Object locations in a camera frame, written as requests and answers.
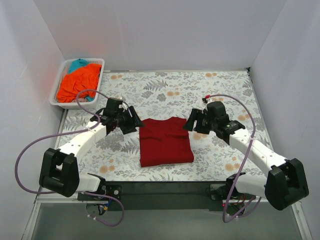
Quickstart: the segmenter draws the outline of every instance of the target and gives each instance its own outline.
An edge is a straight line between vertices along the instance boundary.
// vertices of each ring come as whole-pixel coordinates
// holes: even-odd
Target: table
[[[134,106],[142,120],[187,119],[192,108],[204,108],[201,98],[205,95],[232,95],[250,110],[257,126],[255,137],[270,147],[246,71],[107,72],[103,74],[100,91],[109,97],[122,97]],[[216,99],[225,104],[231,120],[238,120],[249,131],[252,130],[248,114],[237,102],[227,97]],[[104,108],[106,101],[99,96],[96,110]],[[63,132],[83,129],[90,117],[82,109],[69,110],[64,119]],[[58,146],[73,137],[60,137]],[[107,181],[225,181],[237,172],[243,154],[217,138],[214,132],[210,135],[190,132],[189,139],[194,154],[193,163],[141,168],[139,132],[123,135],[120,129],[116,129],[78,161],[79,171],[102,176]],[[244,171],[263,177],[263,173],[249,160]]]
[[[257,127],[255,137],[271,147],[246,71],[107,72],[103,74],[100,90],[110,97],[122,97],[135,107],[142,120],[188,118],[192,108],[204,107],[201,98],[205,95],[232,95],[240,99],[253,115]],[[217,100],[225,104],[230,119],[240,121],[252,131],[251,121],[241,106],[226,97],[217,97]],[[105,106],[106,99],[100,96],[96,109]],[[90,117],[83,110],[69,110],[64,114],[61,130],[82,129]],[[73,137],[58,138],[56,147]],[[97,174],[107,181],[225,181],[237,172],[242,153],[227,146],[214,133],[190,132],[189,138],[193,163],[141,168],[139,132],[123,136],[116,129],[78,161],[79,171]],[[250,160],[247,160],[244,171],[263,177]],[[23,239],[56,239],[57,236],[65,239],[104,236],[123,239],[128,236],[147,239],[177,239],[182,236],[191,239],[232,239],[239,236],[243,239],[311,239],[300,202],[284,211],[276,211],[263,200],[251,217],[229,224],[222,222],[221,215],[212,215],[204,209],[127,210],[125,220],[117,228],[105,227],[79,214],[85,211],[86,203],[78,201],[76,194],[70,198],[59,194],[38,195]],[[108,212],[102,218],[115,222],[119,219],[119,212]]]

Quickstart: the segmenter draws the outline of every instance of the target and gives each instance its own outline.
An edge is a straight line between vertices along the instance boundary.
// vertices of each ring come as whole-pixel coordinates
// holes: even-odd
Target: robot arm
[[[101,119],[98,126],[78,134],[59,149],[49,148],[44,153],[40,186],[65,197],[70,197],[75,192],[96,192],[105,180],[89,173],[79,174],[78,160],[116,127],[120,127],[123,134],[136,132],[136,127],[143,127],[134,107],[126,108],[120,99],[109,98],[106,107],[96,113]],[[97,121],[97,117],[93,116],[86,127],[94,126]]]
[[[218,138],[245,154],[251,140],[245,126],[229,119],[222,102],[207,102],[206,99],[203,101],[207,103],[205,109],[192,109],[183,128],[202,134],[214,131]],[[235,184],[238,193],[266,198],[277,210],[283,210],[309,194],[304,167],[298,159],[288,160],[256,139],[252,143],[248,158],[261,169],[266,178],[250,176],[243,172]],[[230,190],[234,178],[235,175],[232,175],[226,180],[224,189]]]

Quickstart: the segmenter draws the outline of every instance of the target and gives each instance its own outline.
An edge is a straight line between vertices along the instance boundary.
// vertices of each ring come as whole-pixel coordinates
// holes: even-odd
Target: laundry basket
[[[54,85],[52,86],[52,90],[51,90],[51,94],[50,94],[49,101],[52,105],[60,106],[63,109],[80,109],[80,107],[78,106],[78,104],[76,102],[58,102],[58,99],[57,99],[57,93],[59,92],[61,82],[64,79],[65,75],[68,74],[68,70],[69,70],[71,63],[77,59],[79,59],[79,58],[66,60],[61,65],[61,67],[59,69],[59,74],[54,82]],[[104,67],[105,67],[105,61],[101,58],[81,58],[81,59],[87,60],[90,64],[100,64],[101,65],[99,82],[98,82],[98,86],[96,88],[96,90],[99,91],[101,80],[102,80],[102,74],[103,74]],[[94,109],[98,104],[98,96],[99,96],[99,94],[96,93],[95,97],[92,101],[82,102],[81,105],[87,109]]]

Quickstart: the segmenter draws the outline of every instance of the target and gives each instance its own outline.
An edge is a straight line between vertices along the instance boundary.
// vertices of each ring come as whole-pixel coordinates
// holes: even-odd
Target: folded red shirt
[[[161,164],[192,163],[189,134],[183,129],[187,120],[171,117],[167,120],[148,118],[142,121],[140,133],[141,167]]]

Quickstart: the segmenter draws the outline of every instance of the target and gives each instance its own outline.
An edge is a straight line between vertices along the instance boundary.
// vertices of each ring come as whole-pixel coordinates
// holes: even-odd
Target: floral tablecloth
[[[166,120],[170,117],[187,119],[192,108],[203,109],[201,98],[205,95],[232,95],[243,101],[253,115],[257,126],[255,137],[270,146],[245,71],[104,73],[100,91],[109,97],[122,97],[134,106],[142,120]],[[238,120],[249,131],[252,130],[249,116],[237,102],[226,97],[217,97],[217,100],[225,104],[231,120]],[[96,109],[105,107],[106,101],[99,96]],[[83,110],[69,110],[63,132],[83,129],[90,117]],[[60,137],[58,145],[62,146],[73,137]],[[116,129],[78,161],[79,171],[102,176],[107,181],[225,181],[237,172],[243,154],[217,138],[214,132],[210,135],[190,132],[189,139],[194,154],[193,163],[141,168],[139,131],[123,135],[120,129]],[[249,160],[244,171],[263,176]]]

